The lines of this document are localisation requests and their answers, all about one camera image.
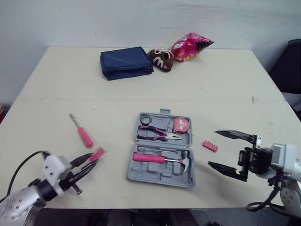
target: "folded blue bag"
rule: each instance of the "folded blue bag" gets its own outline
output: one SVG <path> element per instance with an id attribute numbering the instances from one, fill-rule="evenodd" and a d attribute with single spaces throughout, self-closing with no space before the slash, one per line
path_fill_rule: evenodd
<path id="1" fill-rule="evenodd" d="M 101 52 L 100 64 L 108 80 L 123 79 L 151 74 L 151 60 L 141 47 Z"/>

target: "hammer head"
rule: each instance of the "hammer head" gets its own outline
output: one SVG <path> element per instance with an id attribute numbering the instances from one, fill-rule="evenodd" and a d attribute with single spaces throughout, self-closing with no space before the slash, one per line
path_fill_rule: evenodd
<path id="1" fill-rule="evenodd" d="M 184 168 L 184 170 L 182 172 L 182 174 L 183 174 L 183 173 L 185 173 L 188 170 L 189 163 L 190 163 L 190 159 L 188 158 L 188 151 L 184 152 L 184 158 L 181 160 L 180 163 L 185 166 L 185 168 Z"/>

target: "chip bag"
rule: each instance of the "chip bag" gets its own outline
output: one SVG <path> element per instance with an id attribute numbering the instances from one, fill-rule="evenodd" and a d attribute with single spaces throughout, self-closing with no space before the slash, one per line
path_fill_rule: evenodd
<path id="1" fill-rule="evenodd" d="M 196 54 L 203 51 L 212 43 L 214 42 L 210 39 L 192 32 L 186 34 L 183 38 L 178 40 L 172 46 L 171 51 L 174 54 L 175 60 L 185 62 L 195 57 Z"/>

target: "tool case compartment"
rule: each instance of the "tool case compartment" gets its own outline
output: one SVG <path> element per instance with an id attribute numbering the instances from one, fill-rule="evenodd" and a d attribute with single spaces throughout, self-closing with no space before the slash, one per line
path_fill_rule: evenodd
<path id="1" fill-rule="evenodd" d="M 142 126 L 140 122 L 140 116 L 145 114 L 151 117 L 151 123 L 149 124 L 149 126 L 166 129 L 168 133 L 175 133 L 173 132 L 175 118 L 187 119 L 190 123 L 190 129 L 185 133 L 176 133 L 182 137 L 182 139 L 180 140 L 168 139 L 167 141 L 161 141 L 138 139 L 138 134 L 148 137 L 158 136 L 158 134 L 152 131 L 139 129 L 139 126 Z M 167 109 L 161 109 L 160 114 L 140 113 L 137 118 L 135 138 L 138 140 L 138 142 L 134 144 L 130 156 L 130 164 L 128 169 L 128 178 L 130 180 L 186 188 L 194 187 L 194 157 L 193 152 L 189 148 L 192 143 L 192 129 L 190 118 L 170 115 L 170 111 Z M 184 173 L 184 166 L 179 162 L 157 163 L 133 160 L 135 153 L 159 155 L 167 159 L 178 160 L 184 158 L 185 151 L 187 151 L 188 153 L 190 162 L 187 171 Z"/>

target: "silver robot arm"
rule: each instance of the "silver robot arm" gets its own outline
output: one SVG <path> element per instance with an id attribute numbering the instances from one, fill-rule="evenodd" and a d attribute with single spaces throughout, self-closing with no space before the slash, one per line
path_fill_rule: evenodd
<path id="1" fill-rule="evenodd" d="M 250 203 L 246 206 L 247 210 L 257 211 L 269 205 L 278 213 L 301 218 L 301 159 L 296 159 L 297 146 L 273 144 L 271 148 L 261 148 L 262 136 L 235 130 L 220 130 L 216 133 L 228 138 L 248 141 L 253 147 L 245 147 L 240 151 L 238 165 L 242 169 L 239 174 L 235 168 L 208 162 L 211 167 L 228 177 L 242 181 L 247 181 L 250 171 L 261 178 L 268 179 L 269 185 L 274 186 L 266 201 Z M 279 191 L 283 207 L 270 202 Z"/>
<path id="2" fill-rule="evenodd" d="M 70 187 L 80 194 L 82 191 L 75 183 L 92 170 L 97 160 L 86 164 L 77 174 L 73 174 L 71 169 L 83 164 L 92 155 L 85 154 L 70 163 L 63 156 L 47 156 L 42 167 L 46 179 L 34 180 L 27 188 L 11 194 L 0 203 L 0 226 L 32 226 L 38 212 L 48 201 L 63 195 Z"/>

